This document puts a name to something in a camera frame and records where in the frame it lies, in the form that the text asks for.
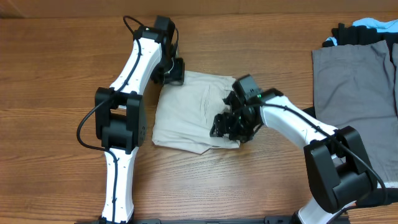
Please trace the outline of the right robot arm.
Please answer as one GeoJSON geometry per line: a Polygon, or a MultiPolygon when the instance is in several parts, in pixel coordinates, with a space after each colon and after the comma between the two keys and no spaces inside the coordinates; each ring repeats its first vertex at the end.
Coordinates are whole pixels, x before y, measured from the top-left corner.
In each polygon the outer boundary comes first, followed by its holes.
{"type": "Polygon", "coordinates": [[[245,143],[267,127],[303,149],[312,198],[292,216],[266,217],[265,223],[348,223],[342,214],[377,189],[379,177],[351,126],[322,123],[281,91],[262,90],[250,75],[237,79],[223,102],[229,108],[215,116],[210,136],[245,143]]]}

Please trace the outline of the beige shorts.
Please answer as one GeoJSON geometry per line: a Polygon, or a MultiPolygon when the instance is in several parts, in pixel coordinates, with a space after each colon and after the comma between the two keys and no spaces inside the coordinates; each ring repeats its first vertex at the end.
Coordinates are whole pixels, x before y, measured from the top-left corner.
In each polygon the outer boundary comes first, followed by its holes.
{"type": "Polygon", "coordinates": [[[209,149],[237,149],[240,142],[211,137],[217,114],[228,109],[223,99],[233,90],[231,76],[185,72],[181,86],[164,85],[152,132],[156,146],[203,154],[209,149]]]}

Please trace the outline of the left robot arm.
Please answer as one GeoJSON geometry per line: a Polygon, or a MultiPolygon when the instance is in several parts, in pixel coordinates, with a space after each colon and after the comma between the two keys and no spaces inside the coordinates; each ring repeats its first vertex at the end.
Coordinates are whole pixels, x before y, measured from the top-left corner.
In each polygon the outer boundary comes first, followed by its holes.
{"type": "Polygon", "coordinates": [[[95,94],[96,137],[107,165],[100,223],[132,223],[134,162],[147,131],[143,94],[148,82],[184,83],[185,64],[177,54],[178,31],[171,18],[157,16],[152,27],[141,24],[133,42],[121,74],[95,94]]]}

